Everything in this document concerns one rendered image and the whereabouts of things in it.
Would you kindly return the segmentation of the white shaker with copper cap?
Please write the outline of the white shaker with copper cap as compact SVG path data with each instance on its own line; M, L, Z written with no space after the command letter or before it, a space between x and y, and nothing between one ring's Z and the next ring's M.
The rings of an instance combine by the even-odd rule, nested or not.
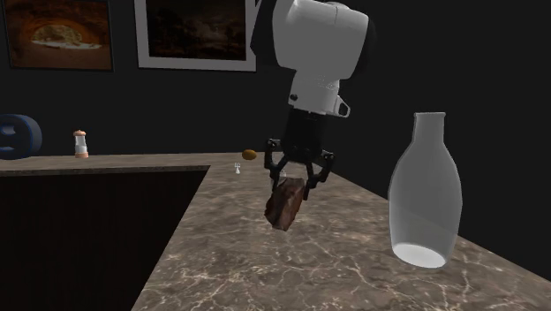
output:
M73 133L76 158L88 158L86 135L87 134L82 130L77 130Z

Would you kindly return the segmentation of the dark white-framed wall picture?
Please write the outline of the dark white-framed wall picture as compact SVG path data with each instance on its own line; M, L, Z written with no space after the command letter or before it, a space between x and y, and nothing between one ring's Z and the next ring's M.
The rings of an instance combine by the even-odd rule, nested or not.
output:
M255 72L260 0L134 0L140 68Z

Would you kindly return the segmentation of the orange cave wall picture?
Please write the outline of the orange cave wall picture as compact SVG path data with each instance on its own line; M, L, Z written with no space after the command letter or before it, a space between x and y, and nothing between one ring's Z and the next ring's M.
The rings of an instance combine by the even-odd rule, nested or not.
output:
M114 70L106 0L0 0L10 66Z

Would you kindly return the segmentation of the brown rough block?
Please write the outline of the brown rough block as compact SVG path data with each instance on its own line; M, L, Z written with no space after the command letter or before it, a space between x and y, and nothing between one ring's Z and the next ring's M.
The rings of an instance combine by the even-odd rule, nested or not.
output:
M264 217L274 229L288 231L300 210L306 189L302 178L285 178L269 197Z

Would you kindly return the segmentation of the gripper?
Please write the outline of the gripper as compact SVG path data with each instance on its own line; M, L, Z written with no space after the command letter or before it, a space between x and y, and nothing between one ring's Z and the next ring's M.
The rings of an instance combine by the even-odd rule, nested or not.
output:
M264 154L264 168L269 170L272 190L279 185L281 171L290 161L306 165L307 181L303 200L307 201L311 189L318 183L325 183L332 170L335 155L322 150L321 140L324 134L324 116L292 108L282 138L283 157L278 163L273 160L273 152L281 145L280 140L267 139ZM317 173L313 171L313 161L321 156L324 165Z

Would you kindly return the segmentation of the white bottle vase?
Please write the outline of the white bottle vase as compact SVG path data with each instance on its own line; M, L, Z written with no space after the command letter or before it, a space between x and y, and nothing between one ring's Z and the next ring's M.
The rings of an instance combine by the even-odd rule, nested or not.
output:
M411 143L389 185L391 249L400 260L426 269L449 260L463 207L457 166L444 143L445 117L414 115Z

